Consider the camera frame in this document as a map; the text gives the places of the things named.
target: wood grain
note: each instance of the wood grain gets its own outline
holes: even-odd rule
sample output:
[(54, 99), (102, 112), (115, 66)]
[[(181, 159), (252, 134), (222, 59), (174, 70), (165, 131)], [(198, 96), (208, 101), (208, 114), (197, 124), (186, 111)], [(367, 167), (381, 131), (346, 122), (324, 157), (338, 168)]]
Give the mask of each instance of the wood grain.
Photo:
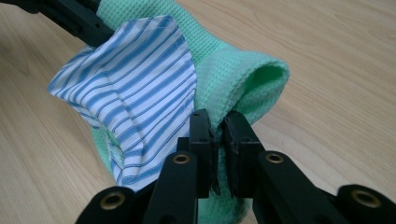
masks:
[[(178, 2), (214, 35), (290, 66), (253, 125), (268, 150), (330, 193), (357, 183), (396, 201), (395, 1)], [(0, 4), (0, 223), (73, 223), (114, 185), (88, 125), (46, 91), (82, 47), (44, 16)]]

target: mounting hole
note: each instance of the mounting hole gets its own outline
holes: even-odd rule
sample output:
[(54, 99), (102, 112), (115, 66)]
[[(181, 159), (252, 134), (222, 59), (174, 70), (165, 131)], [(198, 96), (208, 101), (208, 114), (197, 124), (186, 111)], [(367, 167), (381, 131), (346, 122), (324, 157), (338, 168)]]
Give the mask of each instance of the mounting hole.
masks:
[(125, 202), (125, 195), (120, 191), (108, 193), (101, 201), (100, 206), (105, 210), (113, 210)]
[(173, 161), (174, 161), (174, 163), (177, 163), (177, 164), (183, 164), (183, 163), (189, 162), (190, 161), (190, 157), (188, 155), (185, 155), (185, 154), (179, 154), (179, 155), (176, 155), (173, 158)]
[(272, 162), (272, 163), (281, 163), (283, 162), (283, 157), (275, 154), (275, 153), (271, 153), (265, 156), (265, 159), (267, 159), (268, 161)]
[(354, 189), (352, 190), (351, 194), (352, 194), (352, 198), (356, 202), (363, 204), (364, 206), (371, 208), (377, 208), (381, 206), (381, 202), (379, 201), (379, 199), (369, 191)]

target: blue striped fabric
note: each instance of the blue striped fabric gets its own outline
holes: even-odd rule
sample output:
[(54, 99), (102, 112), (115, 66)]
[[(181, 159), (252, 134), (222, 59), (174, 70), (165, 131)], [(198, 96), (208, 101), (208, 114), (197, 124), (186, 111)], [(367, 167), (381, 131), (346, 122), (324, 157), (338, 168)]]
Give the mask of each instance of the blue striped fabric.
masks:
[(118, 185), (140, 190), (158, 178), (177, 138), (189, 134), (196, 85), (185, 39), (170, 16), (124, 23), (97, 49), (84, 48), (49, 84), (92, 127), (114, 133)]

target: fabric fold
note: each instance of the fabric fold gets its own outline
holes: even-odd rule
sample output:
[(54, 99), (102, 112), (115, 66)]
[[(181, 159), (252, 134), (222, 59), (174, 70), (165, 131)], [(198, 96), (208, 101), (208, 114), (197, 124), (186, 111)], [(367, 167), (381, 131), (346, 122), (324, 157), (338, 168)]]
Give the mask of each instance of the fabric fold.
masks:
[[(243, 113), (249, 123), (253, 123), (261, 118), (268, 110), (276, 103), (281, 92), (285, 88), (285, 85), (289, 79), (289, 68), (287, 65), (270, 55), (263, 54), (255, 51), (244, 51), (231, 46), (228, 43), (216, 38), (210, 34), (204, 27), (202, 27), (195, 18), (186, 11), (182, 6), (177, 4), (173, 0), (102, 0), (98, 8), (97, 15), (104, 21), (104, 23), (116, 30), (120, 29), (122, 25), (129, 20), (139, 21), (140, 18), (153, 18), (161, 15), (169, 15), (173, 18), (175, 23), (178, 24), (178, 28), (184, 37), (184, 42), (181, 45), (188, 44), (190, 58), (185, 63), (189, 64), (188, 61), (193, 62), (196, 73), (187, 78), (191, 85), (187, 95), (183, 96), (183, 104), (177, 104), (184, 106), (185, 113), (181, 113), (180, 116), (173, 116), (169, 114), (165, 118), (172, 118), (172, 121), (187, 122), (186, 117), (194, 109), (205, 108), (211, 119), (212, 128), (221, 133), (220, 123), (223, 117), (232, 109)], [(146, 25), (143, 23), (139, 26), (139, 29), (144, 30)], [(69, 66), (73, 66), (87, 55), (90, 55), (94, 49), (84, 49), (78, 56), (76, 56), (69, 64), (67, 64), (61, 71), (69, 69)], [(111, 58), (107, 54), (102, 54), (100, 58)], [(87, 62), (95, 60), (94, 58), (88, 57)], [(118, 64), (121, 61), (114, 61), (107, 64)], [(186, 65), (190, 70), (193, 70), (191, 66)], [(78, 71), (97, 71), (100, 76), (110, 76), (108, 70), (103, 69), (101, 65), (94, 66), (81, 66)], [(70, 81), (80, 82), (85, 80), (87, 75), (85, 72), (81, 73), (81, 76), (70, 77)], [(152, 94), (152, 98), (143, 102), (131, 102), (135, 106), (125, 106), (127, 100), (119, 100), (121, 104), (120, 110), (125, 109), (126, 114), (130, 116), (128, 119), (130, 123), (125, 125), (124, 128), (133, 127), (132, 132), (140, 133), (140, 135), (134, 140), (130, 141), (131, 136), (137, 136), (133, 134), (125, 134), (118, 132), (120, 125), (118, 121), (123, 120), (118, 116), (109, 117), (106, 115), (98, 114), (98, 109), (101, 106), (85, 102), (78, 102), (76, 97), (72, 97), (76, 93), (76, 86), (67, 86), (64, 84), (54, 84), (58, 82), (58, 77), (52, 81), (49, 85), (49, 90), (54, 95), (66, 100), (71, 106), (73, 106), (81, 116), (86, 119), (92, 126), (92, 137), (96, 145), (99, 155), (101, 156), (104, 164), (109, 171), (114, 175), (119, 185), (126, 185), (131, 189), (141, 189), (149, 181), (156, 178), (155, 172), (161, 170), (163, 159), (167, 152), (174, 150), (173, 147), (169, 146), (158, 146), (154, 143), (158, 141), (152, 140), (159, 138), (159, 136), (152, 135), (150, 141), (140, 141), (141, 144), (153, 143), (151, 150), (144, 150), (142, 148), (136, 150), (125, 149), (129, 146), (140, 146), (136, 139), (144, 139), (145, 136), (149, 136), (149, 133), (142, 134), (141, 130), (144, 127), (139, 124), (144, 123), (143, 120), (134, 120), (136, 114), (148, 113), (151, 109), (146, 107), (147, 110), (140, 108), (141, 103), (154, 102), (155, 99), (160, 99), (162, 95)], [(116, 89), (112, 90), (115, 96), (122, 98), (122, 91), (117, 91), (118, 88), (124, 86), (119, 83)], [(64, 92), (59, 93), (58, 89), (63, 88)], [(112, 106), (112, 113), (119, 114), (116, 106)], [(181, 137), (188, 135), (188, 127), (182, 125), (183, 131), (174, 132), (174, 137)], [(158, 155), (158, 148), (167, 148), (161, 150), (163, 154)], [(125, 164), (133, 164), (128, 166), (128, 174), (124, 172)], [(131, 175), (132, 172), (139, 170), (140, 166), (144, 167), (149, 165), (150, 169), (146, 170), (146, 175), (141, 179), (141, 182), (136, 182), (136, 175)], [(245, 199), (231, 198), (227, 187), (227, 177), (224, 160), (224, 150), (220, 149), (219, 152), (219, 185), (221, 189), (221, 196), (214, 193), (210, 193), (209, 199), (199, 201), (199, 223), (238, 223), (246, 215), (250, 201)]]
[(127, 21), (98, 49), (83, 49), (48, 90), (106, 130), (108, 168), (118, 185), (139, 191), (189, 134), (195, 87), (184, 36), (171, 16), (158, 16)]

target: shirt fabric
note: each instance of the shirt fabric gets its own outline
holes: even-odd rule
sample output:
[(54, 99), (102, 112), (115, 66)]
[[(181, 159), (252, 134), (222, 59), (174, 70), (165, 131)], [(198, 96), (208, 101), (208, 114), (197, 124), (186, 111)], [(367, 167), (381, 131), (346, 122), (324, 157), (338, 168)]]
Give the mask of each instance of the shirt fabric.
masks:
[[(102, 0), (96, 14), (113, 30), (132, 19), (172, 16), (188, 43), (196, 69), (194, 108), (207, 110), (217, 133), (222, 119), (232, 109), (244, 114), (250, 124), (260, 119), (274, 106), (290, 76), (282, 60), (224, 42), (174, 0)], [(105, 125), (93, 127), (92, 140), (111, 173), (114, 163), (123, 166), (124, 153), (112, 130)], [(208, 199), (199, 200), (198, 223), (234, 224), (248, 213), (251, 201), (231, 197), (226, 174), (224, 150), (220, 149), (221, 195), (209, 192)]]
[(48, 90), (114, 134), (122, 153), (109, 155), (114, 178), (138, 191), (188, 136), (195, 86), (183, 34), (171, 16), (158, 16), (127, 21), (99, 48), (84, 48)]

